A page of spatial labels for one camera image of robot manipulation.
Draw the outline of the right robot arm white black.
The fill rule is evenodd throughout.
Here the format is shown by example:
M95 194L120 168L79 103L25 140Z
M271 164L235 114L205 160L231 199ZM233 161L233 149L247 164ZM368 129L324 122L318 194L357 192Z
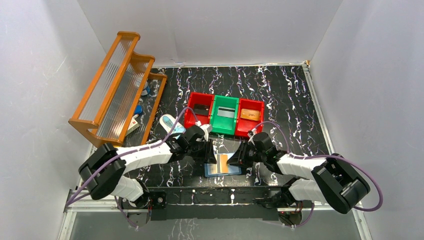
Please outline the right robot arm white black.
M295 207L310 201L329 204L346 214L371 191L368 182L341 155L296 155L277 149L265 132L243 141L227 163L241 168L263 163L273 173L292 176L273 196L254 200L265 208Z

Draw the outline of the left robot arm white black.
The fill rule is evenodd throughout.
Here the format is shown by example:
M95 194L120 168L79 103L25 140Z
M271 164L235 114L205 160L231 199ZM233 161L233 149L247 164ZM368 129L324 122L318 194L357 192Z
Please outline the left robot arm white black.
M78 169L83 187L93 200L109 195L126 199L144 208L151 199L146 185L126 173L151 165L164 165L186 157L202 163L216 164L210 124L193 125L185 132L169 134L163 140L135 147L101 145Z

